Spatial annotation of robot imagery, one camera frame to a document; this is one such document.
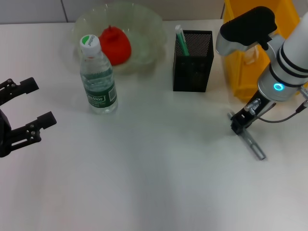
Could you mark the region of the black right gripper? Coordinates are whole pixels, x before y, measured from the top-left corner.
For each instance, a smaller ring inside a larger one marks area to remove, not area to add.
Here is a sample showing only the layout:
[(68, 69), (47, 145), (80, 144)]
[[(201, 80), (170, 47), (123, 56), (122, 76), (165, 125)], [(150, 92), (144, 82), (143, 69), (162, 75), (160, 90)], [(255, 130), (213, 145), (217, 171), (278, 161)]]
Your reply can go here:
[(255, 100), (259, 100), (259, 106), (253, 107), (255, 115), (252, 115), (247, 109), (245, 110), (243, 108), (231, 118), (231, 129), (236, 135), (241, 134), (244, 127), (249, 127), (252, 122), (256, 120), (256, 115), (259, 115), (260, 113), (264, 112), (270, 105), (274, 103), (274, 101), (270, 101), (269, 99), (264, 97), (259, 91), (257, 91), (248, 101), (246, 106), (248, 106)]

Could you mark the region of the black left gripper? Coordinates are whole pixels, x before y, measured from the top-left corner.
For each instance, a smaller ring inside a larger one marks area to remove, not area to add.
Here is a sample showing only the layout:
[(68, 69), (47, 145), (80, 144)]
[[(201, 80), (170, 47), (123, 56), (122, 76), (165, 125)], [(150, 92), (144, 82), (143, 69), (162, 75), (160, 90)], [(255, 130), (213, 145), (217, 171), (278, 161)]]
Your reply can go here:
[[(8, 79), (0, 84), (0, 104), (3, 105), (15, 97), (38, 89), (33, 77), (21, 81), (19, 85), (12, 79)], [(12, 151), (40, 142), (40, 130), (47, 129), (56, 123), (52, 112), (48, 112), (25, 126), (12, 130), (7, 116), (0, 111), (0, 157), (6, 157)]]

